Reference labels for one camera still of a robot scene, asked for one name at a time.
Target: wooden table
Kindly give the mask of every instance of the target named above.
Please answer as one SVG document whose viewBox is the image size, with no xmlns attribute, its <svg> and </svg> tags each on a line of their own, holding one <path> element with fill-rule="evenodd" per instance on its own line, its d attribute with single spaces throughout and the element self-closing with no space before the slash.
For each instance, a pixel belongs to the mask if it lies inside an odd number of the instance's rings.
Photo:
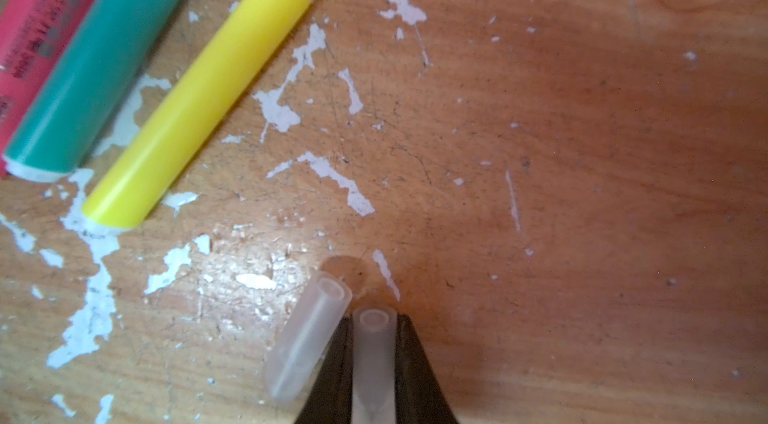
<svg viewBox="0 0 768 424">
<path fill-rule="evenodd" d="M 235 1 L 184 0 L 147 74 L 174 84 Z M 280 100 L 301 123 L 260 142 L 246 95 L 172 190 L 197 200 L 120 236 L 101 275 L 59 220 L 78 183 L 0 181 L 0 213 L 36 237 L 0 227 L 0 422 L 92 422 L 109 395 L 115 424 L 292 422 L 301 402 L 275 406 L 260 373 L 317 267 L 353 307 L 412 317 L 462 422 L 768 422 L 766 0 L 409 3 L 427 19 L 319 0 L 251 91 L 280 87 L 318 26 Z M 137 123 L 164 93 L 134 97 Z M 119 152 L 83 164 L 84 191 Z M 191 266 L 145 295 L 185 246 Z M 76 336 L 114 328 L 53 369 L 81 309 Z"/>
</svg>

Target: pliers jaw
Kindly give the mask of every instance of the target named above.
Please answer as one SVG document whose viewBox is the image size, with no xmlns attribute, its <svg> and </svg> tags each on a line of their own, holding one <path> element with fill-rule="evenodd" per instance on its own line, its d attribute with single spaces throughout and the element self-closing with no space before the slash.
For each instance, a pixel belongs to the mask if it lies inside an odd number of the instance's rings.
<svg viewBox="0 0 768 424">
<path fill-rule="evenodd" d="M 350 424 L 353 323 L 345 317 L 333 333 L 296 424 Z M 395 344 L 396 424 L 458 424 L 429 365 L 411 318 L 397 317 Z"/>
</svg>

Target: white paint chip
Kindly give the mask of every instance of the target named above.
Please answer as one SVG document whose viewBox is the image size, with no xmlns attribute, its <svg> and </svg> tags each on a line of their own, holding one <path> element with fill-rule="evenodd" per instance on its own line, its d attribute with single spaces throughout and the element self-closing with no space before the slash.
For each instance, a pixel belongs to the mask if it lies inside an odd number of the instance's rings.
<svg viewBox="0 0 768 424">
<path fill-rule="evenodd" d="M 64 267 L 64 258 L 53 249 L 41 249 L 40 255 L 48 264 L 48 266 L 58 267 L 59 269 Z"/>
<path fill-rule="evenodd" d="M 388 20 L 394 19 L 395 16 L 400 16 L 404 23 L 416 26 L 417 23 L 427 21 L 426 13 L 416 6 L 413 6 L 408 0 L 387 0 L 390 4 L 395 5 L 395 9 L 389 9 L 387 11 L 379 11 L 379 14 Z"/>
<path fill-rule="evenodd" d="M 56 394 L 51 398 L 51 402 L 55 404 L 57 408 L 62 410 L 66 417 L 71 419 L 77 415 L 75 411 L 69 409 L 69 406 L 67 406 L 67 403 L 64 401 L 63 394 Z"/>
<path fill-rule="evenodd" d="M 275 176 L 279 175 L 281 172 L 289 170 L 292 165 L 293 165 L 292 159 L 289 159 L 288 161 L 285 161 L 285 162 L 281 162 L 279 165 L 275 166 L 275 169 L 266 173 L 266 178 L 272 179 Z"/>
<path fill-rule="evenodd" d="M 72 200 L 69 213 L 59 220 L 64 229 L 77 233 L 78 237 L 91 249 L 93 262 L 98 266 L 98 273 L 86 281 L 85 304 L 75 312 L 69 321 L 72 323 L 64 333 L 64 345 L 48 355 L 46 365 L 59 369 L 77 356 L 90 354 L 99 349 L 96 337 L 109 341 L 112 333 L 112 317 L 117 310 L 114 305 L 112 291 L 109 288 L 112 276 L 109 275 L 103 259 L 120 249 L 120 243 L 115 236 L 96 236 L 85 230 L 86 220 L 82 213 L 85 202 L 85 186 L 93 178 L 92 169 L 78 169 L 68 181 L 77 184 L 78 193 Z"/>
<path fill-rule="evenodd" d="M 208 235 L 202 235 L 194 238 L 192 240 L 197 245 L 197 250 L 203 253 L 204 255 L 210 254 L 210 236 Z"/>
<path fill-rule="evenodd" d="M 275 281 L 272 281 L 269 277 L 263 275 L 239 275 L 235 277 L 235 280 L 251 289 L 273 290 L 277 288 L 277 283 Z"/>
<path fill-rule="evenodd" d="M 299 46 L 293 50 L 293 59 L 296 60 L 296 64 L 288 71 L 283 84 L 274 90 L 264 93 L 264 91 L 257 91 L 253 95 L 253 98 L 261 105 L 261 112 L 264 115 L 266 124 L 264 125 L 264 131 L 261 133 L 261 142 L 264 142 L 266 138 L 266 131 L 269 125 L 273 125 L 280 132 L 288 132 L 291 126 L 301 123 L 301 118 L 298 114 L 293 112 L 290 106 L 281 106 L 280 97 L 283 95 L 286 86 L 289 83 L 295 83 L 296 78 L 299 77 L 299 72 L 304 69 L 305 66 L 309 66 L 313 70 L 315 64 L 312 61 L 312 53 L 317 50 L 324 50 L 326 48 L 326 34 L 317 24 L 312 23 L 310 25 L 310 37 L 304 46 Z"/>
<path fill-rule="evenodd" d="M 163 91 L 169 91 L 171 87 L 173 86 L 170 84 L 170 81 L 166 79 L 158 80 L 149 74 L 143 74 L 128 93 L 128 98 L 120 105 L 118 113 L 112 120 L 112 125 L 108 125 L 108 129 L 112 129 L 111 134 L 99 141 L 93 155 L 100 156 L 112 146 L 124 148 L 134 140 L 140 131 L 135 121 L 135 115 L 141 109 L 141 106 L 144 105 L 144 97 L 141 95 L 143 90 L 159 88 Z"/>
<path fill-rule="evenodd" d="M 114 401 L 114 396 L 111 394 L 107 394 L 101 398 L 99 401 L 101 410 L 99 411 L 98 416 L 96 416 L 94 424 L 107 424 L 107 421 L 112 419 L 112 415 L 110 414 L 110 411 L 112 410 L 112 401 Z"/>
<path fill-rule="evenodd" d="M 32 289 L 30 290 L 32 297 L 35 299 L 43 300 L 45 299 L 45 296 L 43 296 L 43 293 L 40 291 L 40 288 L 32 285 Z"/>
<path fill-rule="evenodd" d="M 13 233 L 13 240 L 16 241 L 16 247 L 21 252 L 28 255 L 32 254 L 34 242 L 37 240 L 28 231 L 22 229 L 16 221 L 9 221 L 3 214 L 0 214 L 0 225 L 7 227 Z"/>
<path fill-rule="evenodd" d="M 162 204 L 166 205 L 169 208 L 174 209 L 174 217 L 176 217 L 179 214 L 179 209 L 181 209 L 181 206 L 188 205 L 192 201 L 195 201 L 199 197 L 198 194 L 187 191 L 187 192 L 169 192 L 163 197 Z"/>
<path fill-rule="evenodd" d="M 512 207 L 510 212 L 512 213 L 512 218 L 514 219 L 514 228 L 517 230 L 517 232 L 520 232 L 520 211 L 518 210 L 518 200 L 514 196 L 514 187 L 512 186 L 512 173 L 509 172 L 509 169 L 507 169 L 505 178 L 507 180 L 507 186 L 509 187 L 509 197 L 512 199 Z"/>
<path fill-rule="evenodd" d="M 350 74 L 350 69 L 347 68 L 345 70 L 340 71 L 339 77 L 350 88 L 350 102 L 351 102 L 350 114 L 355 115 L 358 112 L 362 111 L 362 101 L 360 100 L 360 94 L 357 93 L 357 89 L 355 88 L 355 82 L 352 81 L 352 75 Z"/>
<path fill-rule="evenodd" d="M 168 266 L 168 271 L 159 275 L 149 276 L 147 279 L 147 289 L 144 290 L 144 295 L 148 296 L 161 289 L 171 285 L 176 281 L 176 274 L 182 266 L 192 266 L 192 260 L 190 259 L 190 246 L 175 247 L 168 251 L 168 254 L 163 257 L 163 262 Z"/>
<path fill-rule="evenodd" d="M 357 183 L 353 180 L 345 178 L 339 172 L 332 168 L 328 159 L 318 158 L 311 152 L 307 151 L 297 159 L 298 162 L 310 163 L 310 168 L 320 178 L 331 178 L 339 185 L 341 189 L 348 189 L 346 203 L 349 207 L 354 209 L 360 216 L 368 216 L 376 212 L 371 202 L 362 195 L 360 189 L 357 188 Z"/>
<path fill-rule="evenodd" d="M 245 139 L 244 135 L 228 135 L 226 138 L 222 139 L 221 142 L 224 144 L 240 144 L 243 139 Z"/>
<path fill-rule="evenodd" d="M 386 261 L 384 253 L 376 249 L 373 251 L 373 260 L 379 265 L 379 270 L 386 280 L 387 287 L 392 290 L 395 298 L 400 301 L 400 290 L 397 287 L 397 283 L 395 283 L 395 279 L 392 277 L 392 272 L 389 270 L 389 263 Z"/>
</svg>

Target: yellow highlighter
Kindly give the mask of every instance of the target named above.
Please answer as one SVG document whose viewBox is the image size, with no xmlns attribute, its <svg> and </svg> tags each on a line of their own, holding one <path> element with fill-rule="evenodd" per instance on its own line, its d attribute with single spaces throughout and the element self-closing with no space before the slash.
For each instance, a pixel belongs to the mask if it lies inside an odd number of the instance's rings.
<svg viewBox="0 0 768 424">
<path fill-rule="evenodd" d="M 313 0 L 242 0 L 83 204 L 89 230 L 137 227 Z"/>
</svg>

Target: green highlighter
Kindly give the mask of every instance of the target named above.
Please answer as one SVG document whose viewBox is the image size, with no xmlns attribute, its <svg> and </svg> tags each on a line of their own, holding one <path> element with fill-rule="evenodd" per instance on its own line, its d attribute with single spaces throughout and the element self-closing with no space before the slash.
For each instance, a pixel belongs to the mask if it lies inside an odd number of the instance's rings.
<svg viewBox="0 0 768 424">
<path fill-rule="evenodd" d="M 76 170 L 128 92 L 179 0 L 96 0 L 5 150 L 11 174 Z"/>
</svg>

